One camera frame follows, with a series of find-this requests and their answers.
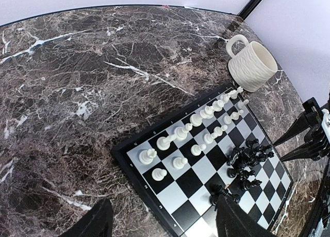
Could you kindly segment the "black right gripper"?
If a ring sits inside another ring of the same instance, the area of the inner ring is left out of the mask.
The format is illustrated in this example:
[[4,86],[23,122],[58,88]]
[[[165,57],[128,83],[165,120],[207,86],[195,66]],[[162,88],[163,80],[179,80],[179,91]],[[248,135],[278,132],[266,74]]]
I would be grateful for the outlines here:
[[291,161],[296,159],[312,159],[314,161],[329,157],[329,110],[321,108],[314,97],[305,102],[308,104],[312,114],[301,113],[293,122],[289,129],[273,143],[278,146],[292,137],[295,137],[309,126],[309,119],[313,120],[308,133],[304,136],[305,143],[293,151],[281,157],[281,161]]

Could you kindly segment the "black white chessboard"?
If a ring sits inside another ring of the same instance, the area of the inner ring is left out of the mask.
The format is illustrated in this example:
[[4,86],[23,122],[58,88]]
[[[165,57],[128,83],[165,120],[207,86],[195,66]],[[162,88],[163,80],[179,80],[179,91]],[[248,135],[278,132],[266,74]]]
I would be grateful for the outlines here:
[[[199,156],[191,153],[193,145],[204,144],[204,135],[224,125],[225,116],[239,110],[241,96],[230,99],[221,111],[193,127],[184,140],[174,140],[167,150],[157,149],[159,138],[173,134],[177,127],[189,123],[191,115],[213,105],[233,89],[232,84],[217,88],[111,150],[139,196],[170,236],[217,236],[216,212],[209,202],[211,184],[220,184],[231,194],[238,194],[239,206],[267,230],[274,225],[289,195],[292,179],[278,154],[254,167],[256,175],[250,180],[262,183],[249,191],[242,190],[239,179],[227,175],[227,156],[233,148],[244,147],[245,141],[251,139],[258,139],[261,145],[271,143],[249,107],[243,109],[243,115],[230,123],[220,137],[207,144]],[[144,165],[139,154],[150,148],[157,149],[157,156],[151,164]],[[155,168],[167,170],[162,181],[152,178]]]

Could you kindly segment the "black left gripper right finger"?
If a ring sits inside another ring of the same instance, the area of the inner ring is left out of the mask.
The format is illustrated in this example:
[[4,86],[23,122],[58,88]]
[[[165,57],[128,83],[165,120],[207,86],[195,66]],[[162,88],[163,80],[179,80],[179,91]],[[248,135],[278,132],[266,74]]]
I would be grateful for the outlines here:
[[275,236],[248,216],[232,199],[220,195],[217,201],[218,236]]

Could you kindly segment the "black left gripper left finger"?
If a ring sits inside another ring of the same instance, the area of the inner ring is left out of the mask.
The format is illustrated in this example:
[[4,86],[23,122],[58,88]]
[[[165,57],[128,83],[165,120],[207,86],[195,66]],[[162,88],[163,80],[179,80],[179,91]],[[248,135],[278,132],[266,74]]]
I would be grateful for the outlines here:
[[110,200],[99,200],[78,222],[60,236],[112,236],[113,208]]

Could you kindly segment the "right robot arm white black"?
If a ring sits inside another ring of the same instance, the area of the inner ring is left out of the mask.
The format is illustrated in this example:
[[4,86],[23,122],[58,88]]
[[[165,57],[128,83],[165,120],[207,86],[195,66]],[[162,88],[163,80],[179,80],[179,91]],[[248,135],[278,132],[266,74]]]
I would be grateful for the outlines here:
[[[282,162],[298,159],[318,161],[329,157],[329,110],[321,109],[313,97],[305,101],[302,106],[304,111],[273,145],[283,144],[306,129],[309,131],[304,136],[304,144],[282,156],[280,158]],[[329,165],[325,168],[315,205],[300,236],[320,236],[328,225]]]

